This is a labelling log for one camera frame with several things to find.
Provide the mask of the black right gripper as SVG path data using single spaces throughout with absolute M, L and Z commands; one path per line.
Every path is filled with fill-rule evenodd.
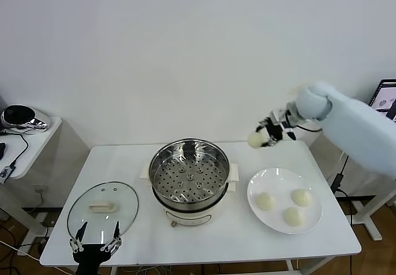
M 283 131 L 292 132 L 299 124 L 299 113 L 295 103 L 287 103 L 283 108 L 276 108 L 269 114 L 270 118 L 265 118 L 259 122 L 255 132 L 261 131 L 263 143 L 261 147 L 272 147 L 283 139 Z M 270 129 L 273 124 L 279 125 L 281 129 Z

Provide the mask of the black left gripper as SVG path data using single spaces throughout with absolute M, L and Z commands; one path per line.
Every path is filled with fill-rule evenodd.
M 120 238 L 119 221 L 114 228 L 113 238 L 104 246 L 100 244 L 83 245 L 87 222 L 84 222 L 77 231 L 74 238 L 70 238 L 69 244 L 72 248 L 73 259 L 78 264 L 76 275 L 97 275 L 102 263 L 109 260 L 109 253 L 115 253 L 122 244 Z

